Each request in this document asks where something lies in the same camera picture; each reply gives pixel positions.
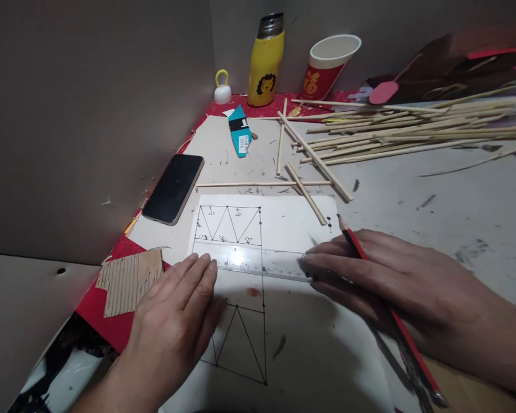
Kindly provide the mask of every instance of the yellow thermos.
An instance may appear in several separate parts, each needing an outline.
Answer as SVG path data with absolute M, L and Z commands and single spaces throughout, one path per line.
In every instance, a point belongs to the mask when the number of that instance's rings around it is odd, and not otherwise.
M 250 106 L 265 106 L 273 101 L 279 81 L 284 42 L 283 13 L 263 17 L 252 49 L 247 98 Z

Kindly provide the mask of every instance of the drawing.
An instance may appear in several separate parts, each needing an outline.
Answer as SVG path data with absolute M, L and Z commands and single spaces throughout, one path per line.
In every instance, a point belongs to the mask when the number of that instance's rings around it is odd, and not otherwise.
M 258 292 L 262 297 L 261 310 L 228 303 L 201 361 L 267 385 L 261 207 L 201 205 L 197 223 L 201 225 L 196 227 L 193 250 L 196 241 L 254 246 L 260 251 L 260 267 L 263 269 L 260 275 L 243 271 L 244 276 L 260 277 L 255 285 L 261 289 Z
M 195 238 L 261 246 L 260 226 L 260 207 L 202 205 Z

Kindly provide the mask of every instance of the paper cup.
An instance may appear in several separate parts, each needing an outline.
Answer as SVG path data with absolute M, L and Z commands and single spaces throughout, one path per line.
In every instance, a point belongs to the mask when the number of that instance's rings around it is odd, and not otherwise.
M 300 93 L 302 99 L 324 99 L 360 46 L 361 39 L 352 34 L 340 34 L 317 42 L 310 50 L 310 62 Z

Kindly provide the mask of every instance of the hand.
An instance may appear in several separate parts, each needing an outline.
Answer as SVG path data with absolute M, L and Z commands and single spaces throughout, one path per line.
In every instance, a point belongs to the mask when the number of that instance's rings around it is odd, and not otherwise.
M 355 235 L 369 260 L 348 257 L 343 236 L 303 258 L 351 283 L 319 278 L 312 287 L 380 324 L 382 297 L 398 309 L 423 353 L 516 391 L 515 305 L 441 252 L 382 232 Z
M 172 396 L 205 352 L 224 310 L 224 300 L 211 301 L 217 273 L 208 254 L 191 254 L 170 267 L 140 301 L 128 345 L 104 382 L 76 407 L 155 412 Z

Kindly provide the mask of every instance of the white table surface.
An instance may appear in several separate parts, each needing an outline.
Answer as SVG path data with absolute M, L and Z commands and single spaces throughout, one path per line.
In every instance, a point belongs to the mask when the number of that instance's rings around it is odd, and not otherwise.
M 198 183 L 280 182 L 275 178 L 280 125 L 277 121 L 259 119 L 249 119 L 248 124 L 259 138 L 252 141 L 247 157 L 241 159 L 235 153 L 227 118 L 210 116 L 199 127 L 185 152 L 205 158 Z M 294 126 L 309 140 L 327 136 L 305 135 L 308 123 L 294 122 Z M 291 149 L 291 142 L 286 136 L 283 162 L 289 161 L 303 180 L 324 180 L 311 164 L 299 164 L 304 156 Z M 445 252 L 516 304 L 516 158 L 510 156 L 436 177 L 417 177 L 492 155 L 481 149 L 441 149 L 332 166 L 332 172 L 349 191 L 359 181 L 359 188 L 353 193 L 355 199 L 349 204 L 327 186 L 311 186 L 308 190 L 312 195 L 335 196 L 339 213 L 352 229 L 384 231 Z M 282 175 L 288 178 L 285 171 Z M 295 195 L 293 189 L 285 191 L 287 188 L 242 186 L 199 188 L 198 192 Z M 195 190 L 191 194 L 177 225 L 168 227 L 140 218 L 129 238 L 146 249 L 164 247 L 166 262 L 180 261 L 189 241 L 196 193 Z M 432 195 L 435 197 L 429 205 L 421 208 Z M 401 362 L 394 344 L 388 345 Z M 394 405 L 406 413 L 420 412 L 415 397 L 404 389 L 388 362 L 384 360 L 384 363 Z

